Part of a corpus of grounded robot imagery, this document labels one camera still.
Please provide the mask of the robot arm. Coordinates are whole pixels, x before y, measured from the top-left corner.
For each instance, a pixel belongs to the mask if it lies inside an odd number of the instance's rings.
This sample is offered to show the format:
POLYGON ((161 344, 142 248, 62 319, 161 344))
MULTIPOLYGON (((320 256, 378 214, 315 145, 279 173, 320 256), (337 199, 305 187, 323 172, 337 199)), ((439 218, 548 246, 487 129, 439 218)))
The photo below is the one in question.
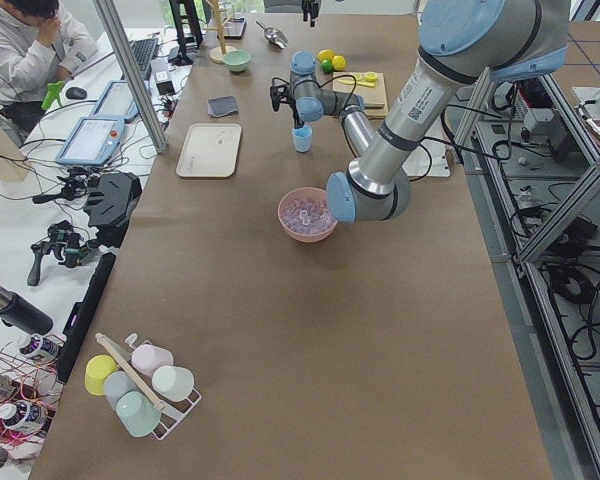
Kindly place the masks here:
POLYGON ((514 82, 559 69, 566 58, 567 1, 430 1, 419 29, 415 70, 378 129, 354 93, 322 88, 313 54, 292 57, 290 77, 272 84, 272 107, 283 103, 295 127, 324 116, 340 119, 356 157, 329 177, 327 205, 340 222, 388 220, 411 197, 403 169, 410 154, 458 89, 484 70, 494 81, 514 82))

